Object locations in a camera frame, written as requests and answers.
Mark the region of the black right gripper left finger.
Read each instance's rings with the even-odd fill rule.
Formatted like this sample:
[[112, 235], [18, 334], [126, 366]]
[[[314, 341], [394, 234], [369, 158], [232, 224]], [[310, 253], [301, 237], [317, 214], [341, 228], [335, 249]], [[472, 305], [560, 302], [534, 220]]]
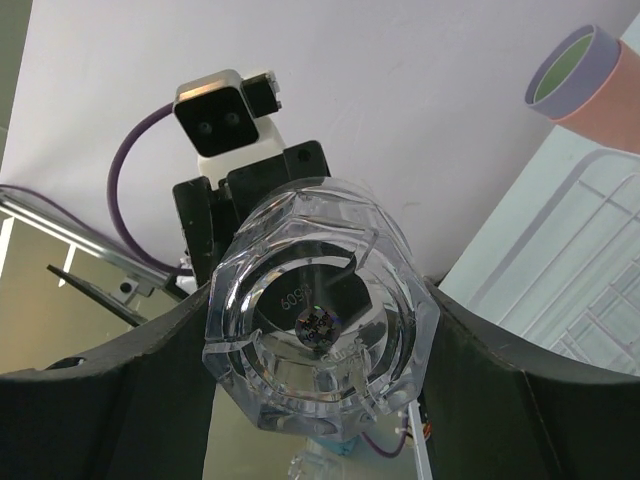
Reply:
[[199, 479], [209, 288], [96, 348], [1, 377], [4, 479]]

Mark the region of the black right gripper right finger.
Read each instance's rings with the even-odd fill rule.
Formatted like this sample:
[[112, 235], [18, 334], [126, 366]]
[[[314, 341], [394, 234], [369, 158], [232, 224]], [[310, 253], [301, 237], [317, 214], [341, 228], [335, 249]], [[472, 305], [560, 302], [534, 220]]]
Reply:
[[636, 479], [639, 379], [530, 343], [427, 287], [423, 395], [436, 479]]

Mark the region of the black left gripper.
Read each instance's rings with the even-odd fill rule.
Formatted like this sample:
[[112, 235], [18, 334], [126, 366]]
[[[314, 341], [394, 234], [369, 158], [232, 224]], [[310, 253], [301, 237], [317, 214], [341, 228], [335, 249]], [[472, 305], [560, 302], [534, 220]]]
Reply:
[[195, 283], [210, 280], [240, 225], [272, 191], [330, 175], [321, 144], [311, 140], [236, 167], [214, 182], [200, 176], [175, 185], [173, 198]]

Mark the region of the clear glass tumbler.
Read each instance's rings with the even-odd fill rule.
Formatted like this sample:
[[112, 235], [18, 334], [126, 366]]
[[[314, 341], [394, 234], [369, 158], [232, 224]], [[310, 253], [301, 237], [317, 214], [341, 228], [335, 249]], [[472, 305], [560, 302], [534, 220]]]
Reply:
[[342, 442], [419, 396], [439, 317], [370, 193], [296, 180], [251, 212], [215, 268], [202, 359], [257, 428]]

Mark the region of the pink plastic cup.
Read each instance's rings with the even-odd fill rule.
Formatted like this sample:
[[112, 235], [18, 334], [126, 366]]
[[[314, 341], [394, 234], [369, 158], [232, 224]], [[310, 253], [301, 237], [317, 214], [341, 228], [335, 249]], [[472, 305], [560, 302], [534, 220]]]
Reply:
[[619, 40], [617, 63], [603, 84], [553, 123], [607, 148], [639, 153], [639, 54]]

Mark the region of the lavender plastic cup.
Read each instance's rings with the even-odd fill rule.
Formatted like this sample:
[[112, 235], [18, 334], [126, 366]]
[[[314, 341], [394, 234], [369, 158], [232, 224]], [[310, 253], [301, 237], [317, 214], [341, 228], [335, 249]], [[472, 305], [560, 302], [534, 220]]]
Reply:
[[[586, 35], [592, 36], [592, 42], [578, 65], [551, 94], [535, 102], [536, 87], [554, 57]], [[578, 28], [562, 40], [537, 69], [525, 92], [526, 105], [551, 120], [572, 113], [603, 84], [615, 67], [619, 54], [618, 40], [599, 26]]]

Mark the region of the pale green plastic cup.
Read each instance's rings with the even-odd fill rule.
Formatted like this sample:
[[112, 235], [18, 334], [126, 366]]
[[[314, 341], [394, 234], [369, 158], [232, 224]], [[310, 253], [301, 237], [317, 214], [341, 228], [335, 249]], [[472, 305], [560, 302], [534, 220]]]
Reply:
[[591, 35], [583, 36], [554, 57], [536, 87], [533, 97], [535, 102], [543, 100], [561, 85], [581, 61], [591, 42]]

